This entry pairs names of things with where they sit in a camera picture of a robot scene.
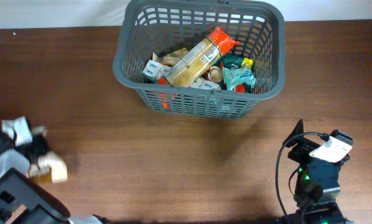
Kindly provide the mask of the white brown cookie bag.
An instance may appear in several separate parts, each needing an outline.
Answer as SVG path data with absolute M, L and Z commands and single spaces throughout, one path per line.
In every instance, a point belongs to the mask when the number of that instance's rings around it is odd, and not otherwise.
M 30 145 L 30 167 L 27 177 L 34 182 L 51 182 L 58 184 L 68 180 L 65 161 L 54 151 L 46 140 L 48 130 L 45 126 L 31 129 L 33 141 Z

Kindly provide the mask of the mint green snack packet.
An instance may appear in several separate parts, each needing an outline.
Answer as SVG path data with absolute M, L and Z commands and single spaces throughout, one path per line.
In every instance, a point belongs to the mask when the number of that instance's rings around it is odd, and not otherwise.
M 229 69 L 223 67 L 223 80 L 227 90 L 234 90 L 237 85 L 247 84 L 255 86 L 256 78 L 250 68 Z

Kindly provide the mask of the green Nescafe coffee bag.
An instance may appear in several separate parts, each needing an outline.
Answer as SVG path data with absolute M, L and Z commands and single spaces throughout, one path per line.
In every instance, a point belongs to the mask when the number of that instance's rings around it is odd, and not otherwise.
M 231 70 L 237 68 L 250 68 L 254 73 L 254 60 L 238 55 L 226 54 L 209 69 L 207 73 L 207 80 L 219 84 L 222 90 L 227 90 L 226 84 L 223 80 L 223 67 L 229 68 Z M 252 87 L 253 86 L 249 86 L 244 83 L 237 85 L 234 90 L 229 91 L 247 93 L 250 92 L 249 89 Z

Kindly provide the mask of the orange spaghetti packet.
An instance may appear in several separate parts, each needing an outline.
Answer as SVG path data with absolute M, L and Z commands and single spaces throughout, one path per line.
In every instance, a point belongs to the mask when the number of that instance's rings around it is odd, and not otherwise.
M 226 34 L 222 27 L 216 27 L 156 83 L 189 87 L 238 43 Z

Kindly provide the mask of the pink blue tissue multipack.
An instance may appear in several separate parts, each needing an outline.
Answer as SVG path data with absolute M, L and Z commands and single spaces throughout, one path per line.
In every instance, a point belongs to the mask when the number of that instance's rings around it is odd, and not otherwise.
M 148 80 L 152 82 L 158 81 L 159 78 L 168 74 L 169 70 L 171 69 L 170 66 L 163 65 L 159 62 L 155 62 L 153 60 L 148 61 L 147 65 L 145 66 L 144 70 L 142 71 L 143 74 L 147 77 Z M 196 89 L 203 89 L 203 90 L 221 90 L 219 84 L 211 82 L 205 78 L 198 78 L 191 84 L 187 85 L 189 88 L 196 88 Z

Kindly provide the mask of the cream paper pouch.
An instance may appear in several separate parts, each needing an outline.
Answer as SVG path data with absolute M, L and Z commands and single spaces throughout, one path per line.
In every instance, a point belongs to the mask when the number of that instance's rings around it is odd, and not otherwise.
M 183 58 L 187 54 L 188 54 L 188 50 L 186 48 L 182 48 L 182 49 L 178 49 L 162 57 L 158 57 L 155 53 L 153 53 L 152 60 L 162 65 L 173 67 L 180 61 L 181 58 Z

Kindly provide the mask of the grey plastic basket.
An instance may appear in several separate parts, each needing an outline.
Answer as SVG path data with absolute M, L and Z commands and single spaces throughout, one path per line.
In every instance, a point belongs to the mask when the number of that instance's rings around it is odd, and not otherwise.
M 191 49 L 216 27 L 237 42 L 233 55 L 255 62 L 256 83 L 245 92 L 156 85 L 143 74 L 152 54 Z M 132 0 L 126 7 L 113 60 L 115 78 L 137 91 L 152 110 L 237 119 L 285 84 L 285 21 L 261 1 Z

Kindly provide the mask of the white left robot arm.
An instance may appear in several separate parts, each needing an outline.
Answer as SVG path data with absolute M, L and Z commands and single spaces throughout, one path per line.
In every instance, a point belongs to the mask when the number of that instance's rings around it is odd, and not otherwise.
M 26 209 L 14 223 L 111 223 L 98 215 L 72 216 L 61 201 L 27 178 L 31 163 L 49 152 L 42 134 L 16 146 L 15 140 L 0 132 L 0 223 L 8 221 L 22 205 Z

